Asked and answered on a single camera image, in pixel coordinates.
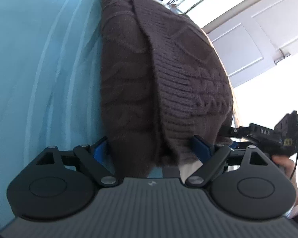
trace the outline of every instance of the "logo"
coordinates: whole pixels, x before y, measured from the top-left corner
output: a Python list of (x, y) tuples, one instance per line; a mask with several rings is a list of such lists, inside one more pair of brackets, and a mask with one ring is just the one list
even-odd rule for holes
[(151, 187), (157, 185), (157, 183), (156, 183), (155, 181), (150, 181), (150, 182), (148, 182), (148, 184), (149, 184)]
[(269, 136), (269, 130), (266, 130), (266, 129), (261, 129), (261, 134), (265, 134), (265, 135), (267, 135), (267, 136)]

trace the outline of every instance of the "black cable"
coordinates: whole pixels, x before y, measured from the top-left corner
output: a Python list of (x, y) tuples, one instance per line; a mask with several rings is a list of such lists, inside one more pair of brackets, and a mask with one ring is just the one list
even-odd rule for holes
[(298, 162), (298, 152), (297, 152), (297, 155), (296, 155), (296, 163), (295, 163), (295, 167), (294, 167), (294, 170), (293, 172), (291, 173), (291, 176), (290, 176), (290, 180), (292, 179), (292, 177), (294, 176), (295, 174), (295, 171), (296, 171), (296, 167), (297, 167), (297, 162)]

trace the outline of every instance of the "finger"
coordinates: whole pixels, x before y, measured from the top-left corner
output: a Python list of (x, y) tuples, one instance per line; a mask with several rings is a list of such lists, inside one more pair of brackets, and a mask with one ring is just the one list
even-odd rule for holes
[(285, 174), (290, 177), (294, 168), (295, 163), (286, 156), (272, 156), (272, 160), (277, 164), (285, 168)]

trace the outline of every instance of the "human hand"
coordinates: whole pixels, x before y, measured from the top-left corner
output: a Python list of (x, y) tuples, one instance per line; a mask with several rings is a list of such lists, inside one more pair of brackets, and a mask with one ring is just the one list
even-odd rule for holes
[[(285, 174), (288, 178), (290, 178), (294, 168), (295, 168), (295, 163), (292, 161), (290, 158), (287, 156), (279, 156), (279, 155), (274, 155), (272, 156), (272, 160), (275, 164), (280, 165), (285, 168)], [(291, 183), (293, 184), (295, 190), (296, 190), (296, 203), (295, 206), (298, 204), (298, 187), (297, 187), (297, 182), (296, 182), (296, 172), (294, 173), (292, 179), (290, 180)]]

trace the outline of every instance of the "folded sweater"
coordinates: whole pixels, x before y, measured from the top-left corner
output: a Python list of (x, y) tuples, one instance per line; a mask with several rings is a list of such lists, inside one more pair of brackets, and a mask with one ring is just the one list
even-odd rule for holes
[(197, 161), (190, 139), (214, 144), (233, 98), (207, 36), (154, 0), (102, 0), (102, 120), (119, 178)]

